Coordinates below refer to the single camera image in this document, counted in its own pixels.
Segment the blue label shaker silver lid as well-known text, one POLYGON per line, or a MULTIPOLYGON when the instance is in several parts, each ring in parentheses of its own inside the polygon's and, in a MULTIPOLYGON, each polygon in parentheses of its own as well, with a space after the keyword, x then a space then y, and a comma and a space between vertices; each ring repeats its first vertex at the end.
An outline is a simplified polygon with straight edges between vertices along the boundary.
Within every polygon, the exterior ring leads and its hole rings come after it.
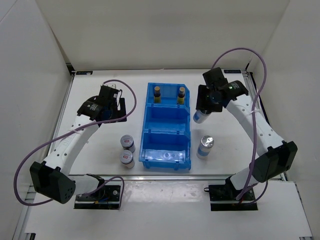
POLYGON ((211 113, 212 112, 208 110, 198 109, 193 115, 193 120, 197 124, 202 124, 211 113))

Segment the yellow label bottle gold cap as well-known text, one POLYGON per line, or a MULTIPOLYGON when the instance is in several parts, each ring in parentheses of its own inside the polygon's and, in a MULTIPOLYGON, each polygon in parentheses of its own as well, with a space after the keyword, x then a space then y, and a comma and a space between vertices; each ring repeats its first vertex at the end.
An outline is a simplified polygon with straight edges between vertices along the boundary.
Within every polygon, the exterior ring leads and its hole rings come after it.
POLYGON ((177 95, 177 104, 183 105, 185 102, 185 88, 180 87, 177 95))

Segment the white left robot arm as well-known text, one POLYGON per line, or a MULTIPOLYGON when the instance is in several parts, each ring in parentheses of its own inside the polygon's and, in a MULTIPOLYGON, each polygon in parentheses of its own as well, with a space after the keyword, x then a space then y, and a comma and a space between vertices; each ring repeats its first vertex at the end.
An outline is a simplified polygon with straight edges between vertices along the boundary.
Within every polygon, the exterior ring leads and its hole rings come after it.
POLYGON ((122 91, 106 85, 99 94, 86 100, 77 111, 69 135, 62 138, 41 163, 34 162, 30 175, 34 189, 61 204, 72 196, 88 194, 100 200, 105 194, 104 179, 94 174, 69 177, 72 165, 89 138, 100 128, 103 121, 125 122, 125 99, 122 91))

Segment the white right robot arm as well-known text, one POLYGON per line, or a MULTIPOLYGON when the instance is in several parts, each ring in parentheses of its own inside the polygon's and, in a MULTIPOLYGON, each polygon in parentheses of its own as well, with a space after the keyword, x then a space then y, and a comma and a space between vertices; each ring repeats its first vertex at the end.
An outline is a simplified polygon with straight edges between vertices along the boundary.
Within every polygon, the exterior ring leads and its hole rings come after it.
POLYGON ((204 85, 197 90, 196 112, 193 120, 203 123, 211 113, 228 110, 253 143, 249 166, 225 180, 224 193, 230 200, 239 201, 259 183, 286 172, 291 168, 298 151, 297 145, 285 141, 267 123, 249 95, 245 85, 229 82, 219 67, 203 73, 204 85))

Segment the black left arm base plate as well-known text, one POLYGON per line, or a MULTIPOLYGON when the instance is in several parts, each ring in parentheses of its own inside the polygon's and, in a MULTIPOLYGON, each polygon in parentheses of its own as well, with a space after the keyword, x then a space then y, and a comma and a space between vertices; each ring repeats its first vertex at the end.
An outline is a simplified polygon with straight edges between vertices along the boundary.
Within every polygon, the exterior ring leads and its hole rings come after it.
POLYGON ((123 184, 111 181, 91 195, 77 195, 74 201, 76 210, 119 210, 123 184))

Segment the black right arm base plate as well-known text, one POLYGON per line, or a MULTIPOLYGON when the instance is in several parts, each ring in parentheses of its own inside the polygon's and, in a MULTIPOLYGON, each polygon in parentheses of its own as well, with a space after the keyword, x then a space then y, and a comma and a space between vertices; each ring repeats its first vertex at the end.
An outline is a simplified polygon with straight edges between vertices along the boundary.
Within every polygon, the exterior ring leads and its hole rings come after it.
POLYGON ((225 185, 211 184, 205 187, 205 193, 209 194, 210 210, 212 212, 241 212, 257 211, 258 206, 255 193, 252 189, 247 191, 240 200, 236 200, 231 190, 225 185))

